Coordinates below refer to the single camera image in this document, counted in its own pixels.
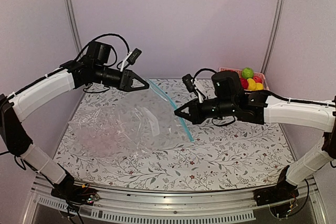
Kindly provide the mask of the clear zip top bag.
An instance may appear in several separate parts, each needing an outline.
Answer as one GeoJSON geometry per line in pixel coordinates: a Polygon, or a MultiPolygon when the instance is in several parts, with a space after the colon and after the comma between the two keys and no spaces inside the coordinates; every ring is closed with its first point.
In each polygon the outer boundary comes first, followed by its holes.
{"type": "Polygon", "coordinates": [[[174,115],[176,105],[157,84],[117,99],[114,106],[81,111],[70,122],[75,134],[73,154],[116,161],[135,158],[193,141],[185,122],[174,115]]]}

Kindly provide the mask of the red toy pomegranate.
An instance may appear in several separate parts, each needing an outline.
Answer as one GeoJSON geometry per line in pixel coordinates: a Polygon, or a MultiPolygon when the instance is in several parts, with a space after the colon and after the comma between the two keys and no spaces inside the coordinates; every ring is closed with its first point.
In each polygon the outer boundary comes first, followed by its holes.
{"type": "Polygon", "coordinates": [[[247,79],[240,78],[240,82],[241,82],[241,85],[242,85],[243,89],[247,90],[248,89],[248,81],[247,81],[247,79]]]}

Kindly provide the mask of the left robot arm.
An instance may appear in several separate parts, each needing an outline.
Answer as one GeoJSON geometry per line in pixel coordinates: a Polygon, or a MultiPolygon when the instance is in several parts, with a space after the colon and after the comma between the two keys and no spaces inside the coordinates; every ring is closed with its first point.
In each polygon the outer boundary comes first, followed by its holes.
{"type": "Polygon", "coordinates": [[[94,39],[82,49],[84,56],[81,59],[61,64],[52,73],[18,92],[9,96],[1,95],[1,137],[7,150],[14,157],[20,157],[36,172],[47,177],[67,200],[73,200],[78,195],[74,178],[33,144],[22,122],[54,98],[91,83],[124,92],[148,89],[149,84],[133,71],[124,66],[120,69],[107,66],[112,49],[112,46],[94,39]]]}

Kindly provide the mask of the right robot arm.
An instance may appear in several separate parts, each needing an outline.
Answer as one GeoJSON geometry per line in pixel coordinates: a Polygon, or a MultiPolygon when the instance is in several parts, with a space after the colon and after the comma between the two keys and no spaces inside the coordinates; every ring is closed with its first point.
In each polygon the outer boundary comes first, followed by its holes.
{"type": "Polygon", "coordinates": [[[242,122],[293,124],[323,131],[323,136],[310,151],[281,171],[271,190],[276,201],[284,200],[304,179],[335,160],[335,100],[284,98],[269,90],[246,92],[238,73],[230,70],[212,75],[216,95],[212,99],[199,91],[190,74],[182,80],[188,92],[198,97],[176,109],[174,114],[194,125],[206,119],[233,116],[242,122]]]}

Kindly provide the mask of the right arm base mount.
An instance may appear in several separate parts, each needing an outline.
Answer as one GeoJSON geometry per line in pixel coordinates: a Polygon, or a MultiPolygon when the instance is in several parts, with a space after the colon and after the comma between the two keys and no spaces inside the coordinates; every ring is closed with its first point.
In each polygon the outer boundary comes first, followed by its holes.
{"type": "Polygon", "coordinates": [[[274,186],[256,189],[253,191],[254,200],[257,206],[263,206],[289,200],[299,196],[297,186],[286,181],[288,166],[279,175],[278,181],[274,186]]]}

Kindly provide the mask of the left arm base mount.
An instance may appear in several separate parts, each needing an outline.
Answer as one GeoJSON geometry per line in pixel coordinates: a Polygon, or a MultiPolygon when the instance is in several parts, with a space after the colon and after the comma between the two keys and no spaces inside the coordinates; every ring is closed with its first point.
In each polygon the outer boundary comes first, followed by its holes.
{"type": "Polygon", "coordinates": [[[75,179],[66,172],[65,178],[59,183],[51,183],[53,189],[51,195],[67,200],[77,205],[93,205],[100,199],[98,191],[90,187],[89,183],[76,185],[75,179]]]}

